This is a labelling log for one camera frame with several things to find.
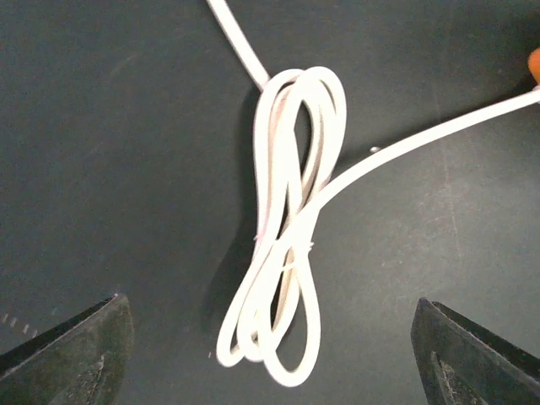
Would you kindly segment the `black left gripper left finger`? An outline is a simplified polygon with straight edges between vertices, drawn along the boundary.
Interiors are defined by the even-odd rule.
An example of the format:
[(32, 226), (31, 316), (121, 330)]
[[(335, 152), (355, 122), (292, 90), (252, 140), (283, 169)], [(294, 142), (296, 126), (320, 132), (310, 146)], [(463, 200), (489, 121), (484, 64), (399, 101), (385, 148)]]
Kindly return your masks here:
[(134, 344), (115, 294), (1, 354), (2, 404), (114, 404)]

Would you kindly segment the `orange power strip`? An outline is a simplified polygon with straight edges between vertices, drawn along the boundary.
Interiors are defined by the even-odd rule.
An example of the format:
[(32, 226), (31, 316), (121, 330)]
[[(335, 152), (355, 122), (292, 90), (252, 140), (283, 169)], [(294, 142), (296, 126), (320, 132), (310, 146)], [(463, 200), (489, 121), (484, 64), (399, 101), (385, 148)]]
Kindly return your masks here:
[(540, 84), (540, 48), (535, 49), (528, 57), (528, 68), (537, 84)]

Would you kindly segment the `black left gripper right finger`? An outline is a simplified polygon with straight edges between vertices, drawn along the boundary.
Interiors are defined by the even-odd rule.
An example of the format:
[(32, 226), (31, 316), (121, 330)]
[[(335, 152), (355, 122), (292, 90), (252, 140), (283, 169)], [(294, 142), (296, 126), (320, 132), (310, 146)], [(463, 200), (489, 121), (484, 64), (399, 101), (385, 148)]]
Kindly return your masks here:
[(539, 359), (440, 302), (418, 301), (411, 342), (429, 404), (539, 403)]

